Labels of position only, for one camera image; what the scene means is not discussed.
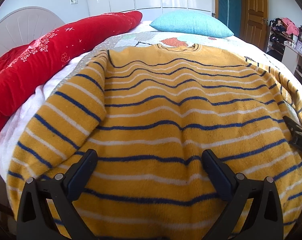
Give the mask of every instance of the blue stripe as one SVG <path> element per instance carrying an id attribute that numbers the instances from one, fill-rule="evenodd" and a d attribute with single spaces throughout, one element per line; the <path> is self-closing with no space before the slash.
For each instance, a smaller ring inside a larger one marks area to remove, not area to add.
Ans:
<path id="1" fill-rule="evenodd" d="M 85 152 L 76 152 L 75 154 L 83 156 Z M 127 156 L 127 157 L 99 157 L 98 161 L 104 162 L 132 162 L 132 161 L 144 161 L 144 160 L 156 160 L 162 163 L 181 163 L 185 166 L 189 165 L 191 161 L 198 160 L 201 161 L 201 157 L 198 155 L 193 155 L 187 160 L 184 160 L 179 157 L 158 157 L 156 155 L 135 155 L 135 156 Z"/>
<path id="2" fill-rule="evenodd" d="M 112 62 L 112 59 L 111 59 L 110 51 L 109 51 L 109 50 L 108 50 L 108 56 L 109 56 L 109 61 L 110 61 L 111 65 L 112 65 L 112 67 L 114 67 L 114 68 L 124 68 L 124 67 L 126 67 L 126 66 L 128 66 L 128 65 L 130 65 L 130 64 L 132 64 L 132 63 L 135 63 L 135 62 L 142 63 L 142 64 L 144 64 L 144 65 L 146 65 L 146 66 L 149 66 L 149 67 L 164 66 L 164 65 L 170 64 L 170 63 L 172 63 L 172 62 L 174 62 L 174 61 L 177 61 L 177 60 L 185 60 L 185 61 L 187 61 L 187 62 L 196 63 L 196 64 L 199 64 L 199 65 L 204 66 L 204 67 L 219 67 L 219 68 L 226 68 L 226 67 L 240 67 L 240 66 L 243 66 L 243 67 L 250 67 L 250 65 L 251 65 L 251 64 L 249 64 L 248 66 L 245 66 L 245 65 L 214 66 L 214 65 L 206 65 L 206 64 L 202 64 L 202 63 L 200 63 L 200 62 L 198 62 L 198 61 L 189 60 L 189 59 L 186 59 L 186 58 L 175 58 L 175 59 L 173 59 L 173 60 L 171 60 L 171 61 L 169 61 L 169 62 L 167 62 L 167 63 L 158 63 L 158 64 L 156 64 L 156 65 L 149 65 L 149 64 L 147 64 L 147 63 L 145 63 L 145 62 L 143 62 L 143 61 L 141 61 L 141 60 L 134 60 L 134 61 L 131 61 L 131 62 L 129 62 L 129 63 L 123 65 L 123 66 L 115 66 L 115 65 L 113 64 L 113 62 Z"/>
<path id="3" fill-rule="evenodd" d="M 54 219 L 53 221 L 54 221 L 54 223 L 56 223 L 57 225 L 64 226 L 63 222 L 62 222 L 61 220 L 59 220 L 59 219 Z"/>
<path id="4" fill-rule="evenodd" d="M 21 174 L 18 174 L 18 173 L 15 173 L 15 172 L 13 172 L 13 171 L 8 171 L 7 172 L 7 174 L 9 174 L 9 175 L 11 175 L 11 176 L 13 176 L 13 177 L 16 177 L 16 178 L 18 178 L 18 179 L 21 179 L 21 180 L 24 180 L 23 179 L 23 176 L 21 175 Z"/>
<path id="5" fill-rule="evenodd" d="M 78 77 L 84 77 L 86 78 L 87 80 L 90 80 L 91 82 L 93 82 L 102 92 L 103 91 L 103 88 L 100 86 L 100 84 L 98 82 L 96 82 L 93 78 L 91 78 L 90 76 L 88 75 L 84 75 L 84 74 L 76 74 L 76 76 Z"/>
<path id="6" fill-rule="evenodd" d="M 104 67 L 101 65 L 100 62 L 93 61 L 93 63 L 98 64 L 98 65 L 103 69 L 103 71 L 105 71 L 105 70 L 104 70 Z"/>
<path id="7" fill-rule="evenodd" d="M 302 111 L 302 107 L 301 107 L 301 109 L 300 109 L 299 111 L 297 111 L 297 114 L 300 114 L 300 113 L 301 113 L 301 111 Z"/>
<path id="8" fill-rule="evenodd" d="M 302 162 L 300 162 L 298 165 L 293 165 L 292 167 L 286 169 L 285 171 L 282 171 L 278 175 L 274 176 L 273 179 L 278 180 L 278 179 L 284 177 L 285 175 L 289 174 L 290 172 L 297 170 L 300 167 L 302 167 Z"/>
<path id="9" fill-rule="evenodd" d="M 286 141 L 287 141 L 286 139 L 281 139 L 281 140 L 276 141 L 274 143 L 267 144 L 267 145 L 265 145 L 265 146 L 263 146 L 259 149 L 256 149 L 256 150 L 253 150 L 253 151 L 250 151 L 250 152 L 246 152 L 246 153 L 241 153 L 241 154 L 237 154 L 237 155 L 223 157 L 223 158 L 220 158 L 220 160 L 223 161 L 223 162 L 226 162 L 226 161 L 229 161 L 229 160 L 236 160 L 236 159 L 241 159 L 241 158 L 245 158 L 245 157 L 248 157 L 248 156 L 256 155 L 256 154 L 264 152 L 268 149 L 271 149 L 275 146 L 278 146 L 278 145 L 280 145 L 280 144 L 282 144 Z"/>
<path id="10" fill-rule="evenodd" d="M 45 164 L 48 168 L 52 168 L 53 166 L 51 165 L 51 163 L 49 163 L 48 161 L 46 161 L 45 159 L 43 159 L 40 155 L 38 155 L 34 150 L 32 150 L 31 148 L 25 146 L 24 144 L 22 144 L 20 141 L 17 142 L 17 145 L 23 149 L 24 151 L 27 151 L 28 153 L 31 153 L 35 158 L 37 158 L 38 161 L 40 161 L 41 163 Z"/>
<path id="11" fill-rule="evenodd" d="M 98 122 L 101 122 L 101 118 L 98 117 L 96 114 L 94 114 L 93 112 L 91 112 L 90 110 L 88 110 L 84 105 L 82 105 L 81 103 L 79 103 L 78 101 L 74 100 L 73 98 L 69 97 L 68 95 L 66 95 L 65 93 L 62 93 L 60 91 L 55 92 L 55 94 L 57 94 L 58 96 L 63 97 L 64 99 L 68 100 L 69 102 L 71 102 L 72 104 L 74 104 L 75 106 L 77 106 L 78 108 L 80 108 L 83 112 L 85 112 L 87 115 L 93 117 L 94 119 L 96 119 Z"/>
<path id="12" fill-rule="evenodd" d="M 300 197 L 300 196 L 302 196 L 302 192 L 299 192 L 297 194 L 294 194 L 294 195 L 288 197 L 288 200 L 292 200 L 292 199 L 295 199 L 295 198 Z"/>
<path id="13" fill-rule="evenodd" d="M 51 178 L 45 174 L 42 174 L 41 176 L 39 176 L 39 179 L 50 180 Z"/>
<path id="14" fill-rule="evenodd" d="M 292 200 L 292 199 L 295 199 L 295 198 L 300 197 L 300 196 L 302 196 L 302 192 L 299 192 L 295 195 L 292 195 L 292 196 L 288 197 L 288 200 Z"/>
<path id="15" fill-rule="evenodd" d="M 217 102 L 217 103 L 212 103 L 210 102 L 210 100 L 208 100 L 207 98 L 204 98 L 204 97 L 199 97 L 199 96 L 194 96 L 194 97 L 188 97 L 188 98 L 184 98 L 183 100 L 181 100 L 179 103 L 178 102 L 175 102 L 173 100 L 171 100 L 170 98 L 167 98 L 166 96 L 164 95 L 154 95 L 154 96 L 151 96 L 151 97 L 148 97 L 148 98 L 145 98 L 144 100 L 140 101 L 140 102 L 136 102 L 136 103 L 128 103 L 128 104 L 110 104 L 110 105 L 105 105 L 105 107 L 125 107 L 125 106 L 138 106 L 138 105 L 142 105 L 144 104 L 145 102 L 148 102 L 152 99 L 155 99 L 155 98 L 164 98 L 166 99 L 167 101 L 171 102 L 172 104 L 176 105 L 176 106 L 181 106 L 183 103 L 189 101 L 189 100 L 197 100 L 197 99 L 200 99 L 200 100 L 203 100 L 203 101 L 206 101 L 208 103 L 210 103 L 212 106 L 222 106 L 222 105 L 230 105 L 230 104 L 233 104 L 235 102 L 246 102 L 246 101 L 256 101 L 256 102 L 259 102 L 261 104 L 264 104 L 264 105 L 269 105 L 273 102 L 275 102 L 274 99 L 268 101 L 268 102 L 261 102 L 259 100 L 256 100 L 254 98 L 243 98 L 243 99 L 232 99 L 230 101 L 223 101 L 223 102 Z"/>
<path id="16" fill-rule="evenodd" d="M 243 87 L 233 87 L 233 86 L 227 86 L 227 85 L 219 85 L 219 86 L 203 86 L 201 85 L 197 80 L 195 79 L 187 79 L 187 80 L 184 80 L 183 82 L 175 85 L 175 86 L 170 86 L 170 85 L 167 85 L 167 84 L 164 84 L 164 83 L 161 83 L 161 82 L 158 82 L 156 80 L 153 80 L 153 79 L 150 79 L 150 78 L 146 78 L 146 79 L 143 79 L 141 81 L 139 81 L 137 84 L 133 85 L 132 87 L 129 87 L 129 88 L 111 88 L 111 89 L 105 89 L 105 91 L 120 91 L 120 90 L 130 90 L 132 88 L 135 88 L 137 87 L 138 85 L 140 85 L 141 83 L 145 82 L 145 81 L 152 81 L 154 83 L 157 83 L 159 85 L 163 85 L 163 86 L 166 86 L 168 88 L 177 88 L 178 86 L 182 85 L 182 84 L 185 84 L 185 83 L 188 83 L 188 82 L 196 82 L 197 84 L 199 84 L 201 87 L 203 88 L 208 88 L 208 89 L 211 89 L 211 88 L 221 88 L 221 87 L 226 87 L 226 88 L 232 88 L 232 89 L 240 89 L 240 90 L 258 90 L 262 87 L 268 87 L 267 85 L 265 84 L 262 84 L 262 85 L 259 85 L 258 87 L 255 87 L 255 88 L 243 88 Z"/>
<path id="17" fill-rule="evenodd" d="M 289 225 L 294 224 L 296 221 L 297 221 L 297 219 L 296 219 L 296 220 L 293 220 L 293 221 L 290 221 L 290 222 L 283 223 L 283 225 L 284 225 L 284 226 L 289 226 Z"/>
<path id="18" fill-rule="evenodd" d="M 84 188 L 85 193 L 94 195 L 101 199 L 113 200 L 113 201 L 121 201 L 121 202 L 129 202 L 129 203 L 137 203 L 137 204 L 170 204 L 170 205 L 177 205 L 177 206 L 184 206 L 189 207 L 196 203 L 212 199 L 212 198 L 219 198 L 218 193 L 209 193 L 204 194 L 198 197 L 195 197 L 189 201 L 182 201 L 182 200 L 174 200 L 168 198 L 148 198 L 148 197 L 129 197 L 129 196 L 117 196 L 117 195 L 110 195 L 110 194 L 102 194 L 96 192 L 89 188 Z"/>
<path id="19" fill-rule="evenodd" d="M 34 117 L 39 120 L 46 128 L 48 128 L 52 133 L 56 134 L 59 136 L 62 140 L 68 142 L 71 144 L 76 150 L 80 149 L 79 146 L 77 146 L 72 140 L 67 138 L 65 135 L 60 133 L 57 129 L 55 129 L 53 126 L 51 126 L 47 121 L 45 121 L 40 115 L 35 114 Z"/>
<path id="20" fill-rule="evenodd" d="M 276 86 L 276 83 L 274 83 L 271 87 L 269 87 L 269 89 L 272 89 Z"/>
<path id="21" fill-rule="evenodd" d="M 284 122 L 283 119 L 281 120 L 277 120 L 272 118 L 269 115 L 265 115 L 259 118 L 254 118 L 251 120 L 248 120 L 246 122 L 243 123 L 230 123 L 230 124 L 217 124 L 217 125 L 211 125 L 211 126 L 204 126 L 204 125 L 200 125 L 197 123 L 192 123 L 192 124 L 188 124 L 184 127 L 181 127 L 178 123 L 171 121 L 171 120 L 161 120 L 158 122 L 155 122 L 153 124 L 149 124 L 149 125 L 139 125 L 139 126 L 111 126 L 111 127 L 106 127 L 106 126 L 98 126 L 97 128 L 103 131 L 111 131 L 111 130 L 147 130 L 147 129 L 152 129 L 155 128 L 157 126 L 160 125 L 166 125 L 166 124 L 170 124 L 170 125 L 174 125 L 177 128 L 179 128 L 180 131 L 184 131 L 185 129 L 188 128 L 197 128 L 203 131 L 211 131 L 211 130 L 216 130 L 216 129 L 220 129 L 220 128 L 230 128 L 230 127 L 244 127 L 247 124 L 250 123 L 254 123 L 254 122 L 258 122 L 258 121 L 262 121 L 262 120 L 266 120 L 266 119 L 272 119 L 273 121 L 277 122 L 277 123 L 282 123 Z"/>
<path id="22" fill-rule="evenodd" d="M 174 74 L 175 72 L 179 71 L 179 70 L 182 70 L 182 69 L 187 69 L 187 70 L 190 70 L 194 73 L 197 73 L 199 75 L 202 75 L 202 76 L 209 76 L 209 77 L 232 77 L 232 78 L 247 78 L 247 77 L 250 77 L 250 76 L 254 76 L 254 75 L 258 75 L 258 76 L 263 76 L 262 75 L 259 75 L 258 73 L 251 73 L 251 74 L 248 74 L 248 75 L 245 75 L 245 76 L 232 76 L 232 75 L 223 75 L 223 74 L 208 74 L 208 73 L 200 73 L 200 72 L 197 72 L 195 71 L 194 69 L 192 68 L 188 68 L 188 67 L 180 67 L 180 68 L 177 68 L 176 70 L 170 72 L 170 73 L 164 73 L 164 72 L 154 72 L 152 70 L 149 70 L 149 69 L 145 69 L 145 68 L 135 68 L 129 75 L 127 76 L 111 76 L 111 77 L 106 77 L 105 79 L 111 79 L 111 78 L 127 78 L 127 77 L 130 77 L 135 71 L 138 71 L 138 70 L 144 70 L 144 71 L 147 71 L 149 73 L 152 73 L 152 74 L 157 74 L 157 75 L 166 75 L 166 76 L 170 76 L 172 74 Z"/>
<path id="23" fill-rule="evenodd" d="M 238 155 L 232 155 L 232 156 L 226 156 L 224 158 L 220 158 L 221 161 L 225 162 L 228 160 L 235 160 L 235 159 L 241 159 L 245 158 L 247 156 L 259 154 L 263 151 L 266 151 L 268 149 L 271 149 L 272 147 L 278 146 L 282 143 L 286 142 L 285 139 L 281 139 L 279 141 L 276 141 L 274 143 L 270 143 L 268 145 L 265 145 L 259 149 L 256 149 L 254 151 L 246 152 L 246 153 L 241 153 Z M 76 154 L 78 155 L 84 155 L 84 152 L 77 152 Z M 162 158 L 158 157 L 155 155 L 134 155 L 134 156 L 127 156 L 127 157 L 98 157 L 99 161 L 104 161 L 104 162 L 131 162 L 131 161 L 142 161 L 142 160 L 156 160 L 162 163 L 181 163 L 185 166 L 189 165 L 190 162 L 192 161 L 200 161 L 201 162 L 201 157 L 198 155 L 193 155 L 187 160 L 184 160 L 179 157 L 167 157 L 167 158 Z"/>

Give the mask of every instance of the white headboard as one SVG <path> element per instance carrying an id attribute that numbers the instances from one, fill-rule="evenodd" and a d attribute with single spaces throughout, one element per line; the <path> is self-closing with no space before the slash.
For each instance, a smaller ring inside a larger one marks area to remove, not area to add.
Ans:
<path id="1" fill-rule="evenodd" d="M 0 57 L 62 25 L 64 22 L 45 8 L 32 6 L 11 12 L 0 21 Z"/>

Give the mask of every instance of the sweater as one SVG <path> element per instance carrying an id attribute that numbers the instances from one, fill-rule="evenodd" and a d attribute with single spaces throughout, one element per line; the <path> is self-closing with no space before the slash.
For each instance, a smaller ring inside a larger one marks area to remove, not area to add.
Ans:
<path id="1" fill-rule="evenodd" d="M 73 205 L 95 235 L 201 239 L 226 205 L 201 164 L 212 149 L 234 173 L 274 178 L 286 236 L 302 209 L 302 153 L 283 121 L 291 106 L 302 123 L 286 77 L 222 49 L 102 50 L 27 125 L 7 177 L 11 206 L 16 215 L 28 177 L 65 173 L 94 149 L 97 167 Z"/>

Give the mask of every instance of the white stripe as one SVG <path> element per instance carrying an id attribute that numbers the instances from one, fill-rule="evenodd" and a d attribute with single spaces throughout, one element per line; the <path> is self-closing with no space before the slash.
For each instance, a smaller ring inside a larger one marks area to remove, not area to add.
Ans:
<path id="1" fill-rule="evenodd" d="M 105 57 L 98 57 L 98 58 L 93 58 L 93 61 L 98 61 L 98 60 L 102 60 L 104 63 L 107 62 L 107 59 Z"/>
<path id="2" fill-rule="evenodd" d="M 104 80 L 104 77 L 101 75 L 101 73 L 99 71 L 97 71 L 95 68 L 92 68 L 92 67 L 86 67 L 86 69 L 90 69 L 90 70 L 93 70 L 96 74 L 98 74 L 103 80 Z"/>
<path id="3" fill-rule="evenodd" d="M 36 134 L 34 134 L 29 128 L 26 128 L 25 131 L 27 132 L 28 135 L 30 135 L 32 138 L 34 138 L 35 140 L 37 140 L 39 143 L 42 143 L 47 148 L 49 148 L 52 152 L 54 152 L 57 155 L 59 155 L 63 160 L 67 159 L 67 157 L 65 156 L 64 153 L 60 152 L 58 149 L 56 149 L 55 147 L 53 147 L 51 144 L 49 144 L 48 142 L 46 142 L 45 140 L 43 140 L 42 138 L 40 138 L 39 136 L 37 136 Z"/>
<path id="4" fill-rule="evenodd" d="M 299 211 L 301 208 L 302 208 L 302 205 L 300 205 L 300 206 L 298 206 L 296 208 L 289 209 L 288 211 L 286 211 L 286 212 L 283 213 L 283 216 L 286 216 L 286 215 L 291 214 L 293 212 Z"/>
<path id="5" fill-rule="evenodd" d="M 254 138 L 256 136 L 259 136 L 261 134 L 266 134 L 266 133 L 276 131 L 276 130 L 281 131 L 281 129 L 279 127 L 271 127 L 271 128 L 268 128 L 268 129 L 257 131 L 255 133 L 250 134 L 250 135 L 244 135 L 244 136 L 241 136 L 241 137 L 238 137 L 238 138 L 223 140 L 223 141 L 209 143 L 209 144 L 202 144 L 202 143 L 198 143 L 198 142 L 195 142 L 195 141 L 192 141 L 192 140 L 186 140 L 183 143 L 183 146 L 185 146 L 187 144 L 195 144 L 199 148 L 208 149 L 208 148 L 211 148 L 211 147 L 216 147 L 216 146 L 221 146 L 221 145 L 225 145 L 225 144 L 241 142 L 241 141 L 244 141 L 244 140 L 252 139 L 252 138 Z"/>
<path id="6" fill-rule="evenodd" d="M 11 160 L 14 161 L 14 162 L 16 162 L 16 163 L 18 163 L 19 165 L 24 166 L 27 169 L 27 171 L 28 171 L 28 173 L 30 174 L 31 177 L 33 177 L 33 178 L 37 178 L 38 177 L 27 163 L 22 162 L 22 161 L 20 161 L 19 159 L 15 158 L 15 157 L 12 157 Z"/>
<path id="7" fill-rule="evenodd" d="M 137 113 L 137 114 L 114 114 L 114 115 L 107 115 L 108 118 L 122 118 L 122 117 L 138 117 L 138 116 L 144 116 L 147 114 L 151 114 L 157 111 L 161 111 L 161 110 L 168 110 L 171 111 L 173 113 L 175 113 L 176 115 L 178 115 L 181 118 L 184 118 L 186 116 L 188 116 L 191 113 L 199 113 L 199 114 L 215 114 L 217 116 L 223 117 L 223 116 L 229 116 L 229 115 L 233 115 L 233 114 L 248 114 L 248 113 L 254 113 L 256 111 L 259 111 L 261 109 L 264 109 L 266 111 L 268 111 L 270 114 L 276 113 L 276 112 L 280 112 L 280 110 L 274 110 L 274 111 L 269 111 L 267 108 L 265 108 L 264 106 L 259 106 L 256 107 L 254 109 L 249 109 L 249 110 L 237 110 L 237 111 L 233 111 L 233 112 L 225 112 L 225 113 L 217 113 L 211 110 L 201 110 L 201 109 L 196 109 L 196 108 L 192 108 L 189 109 L 188 111 L 186 111 L 184 114 L 180 114 L 179 112 L 175 111 L 174 109 L 168 107 L 168 106 L 159 106 L 156 107 L 154 109 L 150 109 L 148 111 L 142 112 L 142 113 Z"/>
<path id="8" fill-rule="evenodd" d="M 279 198 L 283 199 L 284 196 L 288 193 L 289 190 L 294 189 L 297 185 L 300 185 L 301 183 L 302 183 L 302 179 L 300 179 L 299 181 L 297 181 L 297 182 L 293 183 L 292 185 L 286 187 L 286 189 L 284 190 L 284 192 L 282 192 L 279 195 Z"/>
<path id="9" fill-rule="evenodd" d="M 67 166 L 67 165 L 64 165 L 64 164 L 60 164 L 59 168 L 68 170 L 70 168 L 70 166 Z"/>
<path id="10" fill-rule="evenodd" d="M 71 119 L 70 117 L 68 117 L 61 110 L 57 109 L 55 106 L 53 106 L 52 104 L 50 104 L 48 102 L 46 102 L 45 105 L 48 106 L 49 108 L 51 108 L 54 112 L 56 112 L 59 116 L 61 116 L 65 121 L 67 121 L 70 125 L 72 125 L 76 129 L 78 129 L 79 131 L 81 131 L 83 134 L 85 134 L 86 136 L 90 135 L 90 133 L 87 130 L 85 130 L 81 125 L 79 125 L 78 123 L 76 123 L 73 119 Z"/>
<path id="11" fill-rule="evenodd" d="M 296 155 L 298 152 L 294 152 L 292 153 L 291 151 L 289 152 L 286 152 L 285 154 L 281 155 L 280 157 L 276 158 L 276 159 L 273 159 L 272 161 L 270 161 L 269 163 L 264 163 L 264 164 L 261 164 L 261 165 L 256 165 L 256 166 L 253 166 L 251 168 L 248 168 L 246 169 L 245 171 L 243 171 L 242 173 L 245 174 L 245 175 L 248 175 L 250 173 L 253 173 L 257 170 L 260 170 L 262 168 L 266 168 L 266 167 L 270 167 L 274 164 L 276 164 L 277 162 L 285 159 L 286 157 L 289 157 L 289 156 L 292 156 L 292 155 Z"/>
<path id="12" fill-rule="evenodd" d="M 111 74 L 121 74 L 121 73 L 128 72 L 131 68 L 133 68 L 135 66 L 140 66 L 140 67 L 143 67 L 145 69 L 150 69 L 150 70 L 154 70 L 154 71 L 156 71 L 156 70 L 169 70 L 169 69 L 175 68 L 176 66 L 181 65 L 181 64 L 182 65 L 188 65 L 188 66 L 193 67 L 195 69 L 204 70 L 204 71 L 241 73 L 243 71 L 251 70 L 252 73 L 255 73 L 253 69 L 251 69 L 249 67 L 245 67 L 245 66 L 244 66 L 245 69 L 242 69 L 242 70 L 222 70 L 222 69 L 212 69 L 212 68 L 197 67 L 196 65 L 191 65 L 188 62 L 179 62 L 179 63 L 173 65 L 172 67 L 168 67 L 168 68 L 155 68 L 155 67 L 149 67 L 149 66 L 146 66 L 146 65 L 143 65 L 143 64 L 135 63 L 135 64 L 131 65 L 127 70 L 124 70 L 124 71 L 115 71 L 115 72 L 112 72 L 112 71 L 107 70 L 107 72 L 111 73 Z"/>
<path id="13" fill-rule="evenodd" d="M 99 141 L 99 140 L 96 140 L 96 139 L 89 138 L 88 141 L 92 142 L 92 143 L 95 143 L 97 145 L 104 145 L 104 146 L 133 145 L 133 144 L 158 145 L 158 144 L 176 142 L 176 143 L 182 145 L 183 147 L 188 145 L 188 144 L 194 144 L 194 145 L 198 146 L 199 148 L 208 149 L 210 147 L 216 147 L 216 146 L 220 146 L 220 145 L 225 145 L 225 144 L 230 144 L 230 143 L 234 143 L 234 142 L 240 142 L 240 141 L 243 141 L 243 140 L 248 140 L 248 139 L 254 138 L 256 136 L 259 136 L 261 134 L 269 133 L 269 132 L 276 131 L 276 130 L 281 131 L 281 129 L 279 127 L 271 127 L 271 128 L 268 128 L 268 129 L 257 131 L 255 133 L 250 134 L 250 135 L 244 135 L 244 136 L 241 136 L 241 137 L 238 137 L 238 138 L 218 141 L 218 142 L 209 143 L 209 144 L 202 144 L 202 143 L 198 143 L 198 142 L 195 142 L 195 141 L 192 141 L 192 140 L 186 140 L 184 143 L 182 143 L 181 140 L 179 138 L 176 138 L 176 137 L 168 137 L 168 138 L 162 138 L 162 139 L 150 140 L 150 141 L 149 140 Z"/>
<path id="14" fill-rule="evenodd" d="M 91 92 L 87 91 L 86 89 L 84 89 L 83 87 L 70 83 L 70 82 L 65 82 L 66 85 L 72 86 L 77 88 L 78 90 L 82 91 L 84 94 L 88 95 L 89 97 L 91 97 L 94 101 L 96 101 L 99 105 L 103 106 L 104 108 L 104 104 L 100 101 L 100 99 L 98 99 L 95 95 L 93 95 Z"/>
<path id="15" fill-rule="evenodd" d="M 141 175 L 108 175 L 99 172 L 93 172 L 93 174 L 101 179 L 109 180 L 153 180 L 159 183 L 172 184 L 177 186 L 186 186 L 189 185 L 195 179 L 201 179 L 203 181 L 209 181 L 208 177 L 203 177 L 201 174 L 195 173 L 188 180 L 182 179 L 168 179 L 159 177 L 153 174 L 141 174 Z"/>
<path id="16" fill-rule="evenodd" d="M 175 93 L 171 93 L 171 92 L 167 91 L 165 88 L 162 88 L 162 87 L 149 86 L 149 87 L 146 87 L 146 88 L 140 90 L 139 92 L 137 92 L 135 94 L 126 95 L 126 96 L 110 96 L 110 97 L 105 97 L 105 98 L 129 98 L 129 97 L 135 97 L 137 95 L 140 95 L 140 94 L 144 93 L 148 89 L 159 89 L 159 90 L 167 92 L 169 95 L 172 95 L 172 96 L 179 96 L 180 94 L 182 94 L 184 92 L 187 92 L 187 91 L 190 91 L 190 90 L 199 90 L 202 93 L 204 93 L 205 95 L 212 96 L 212 97 L 214 97 L 214 96 L 220 96 L 220 95 L 233 94 L 233 95 L 244 95 L 244 96 L 249 96 L 249 97 L 253 97 L 253 98 L 260 98 L 260 97 L 263 97 L 263 96 L 265 96 L 267 94 L 271 94 L 271 92 L 265 92 L 264 94 L 261 94 L 261 95 L 249 95 L 249 94 L 235 93 L 235 92 L 220 92 L 220 93 L 210 94 L 210 93 L 204 92 L 204 90 L 202 88 L 199 88 L 199 87 L 185 88 L 185 89 L 179 91 L 177 94 L 175 94 Z"/>
<path id="17" fill-rule="evenodd" d="M 16 191 L 18 194 L 22 194 L 22 191 L 20 191 L 18 188 L 16 187 L 11 187 L 9 185 L 6 186 L 7 189 L 12 190 L 12 191 Z"/>
<path id="18" fill-rule="evenodd" d="M 113 146 L 113 145 L 132 145 L 132 144 L 146 144 L 146 145 L 157 145 L 157 144 L 163 144 L 163 143 L 171 143 L 176 142 L 179 144 L 182 144 L 179 138 L 175 137 L 168 137 L 168 138 L 162 138 L 158 140 L 153 141 L 147 141 L 147 140 L 133 140 L 133 141 L 98 141 L 92 138 L 88 139 L 89 142 L 95 143 L 97 145 L 104 145 L 104 146 Z"/>
<path id="19" fill-rule="evenodd" d="M 105 84 L 106 85 L 110 85 L 110 84 L 129 84 L 129 83 L 133 82 L 139 76 L 149 76 L 149 77 L 152 77 L 152 78 L 155 78 L 155 79 L 165 80 L 165 81 L 168 81 L 168 82 L 174 82 L 182 76 L 192 76 L 193 78 L 195 78 L 199 81 L 202 81 L 202 82 L 224 82 L 224 83 L 238 83 L 238 84 L 252 84 L 252 83 L 254 83 L 258 80 L 261 80 L 261 81 L 264 82 L 264 79 L 262 79 L 262 78 L 257 78 L 255 80 L 249 81 L 249 82 L 241 82 L 241 81 L 236 81 L 236 80 L 222 80 L 222 79 L 202 79 L 202 78 L 198 78 L 198 77 L 194 76 L 191 73 L 182 73 L 182 74 L 178 75 L 177 77 L 175 77 L 173 79 L 168 79 L 168 78 L 162 78 L 162 77 L 159 77 L 159 76 L 153 76 L 153 75 L 148 74 L 148 73 L 140 73 L 140 74 L 135 75 L 134 78 L 132 78 L 129 81 L 121 81 L 121 82 L 111 81 L 111 82 L 106 82 Z"/>
<path id="20" fill-rule="evenodd" d="M 126 225 L 131 225 L 131 224 L 139 224 L 139 225 L 150 225 L 150 224 L 155 224 L 159 225 L 163 228 L 169 228 L 172 230 L 186 230 L 186 229 L 198 229 L 198 228 L 205 228 L 211 226 L 216 219 L 212 220 L 204 220 L 200 221 L 197 223 L 171 223 L 171 224 L 166 224 L 158 220 L 152 220 L 152 219 L 144 219 L 144 218 L 120 218 L 120 217 L 110 217 L 110 216 L 103 216 L 91 211 L 87 211 L 84 209 L 77 208 L 76 209 L 78 214 L 80 216 L 85 216 L 88 218 L 96 219 L 96 220 L 101 220 L 101 221 L 106 221 L 109 223 L 117 223 L 117 224 L 126 224 Z"/>

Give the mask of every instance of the red pillow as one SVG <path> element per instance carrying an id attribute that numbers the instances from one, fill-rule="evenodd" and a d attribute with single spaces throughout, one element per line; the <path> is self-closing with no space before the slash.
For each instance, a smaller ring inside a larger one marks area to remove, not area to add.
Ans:
<path id="1" fill-rule="evenodd" d="M 11 49 L 0 57 L 0 71 L 5 69 L 16 57 L 18 57 L 23 51 L 27 49 L 29 45 L 22 45 Z"/>
<path id="2" fill-rule="evenodd" d="M 0 131 L 9 117 L 70 59 L 141 21 L 138 11 L 107 13 L 57 28 L 36 41 L 0 71 Z"/>

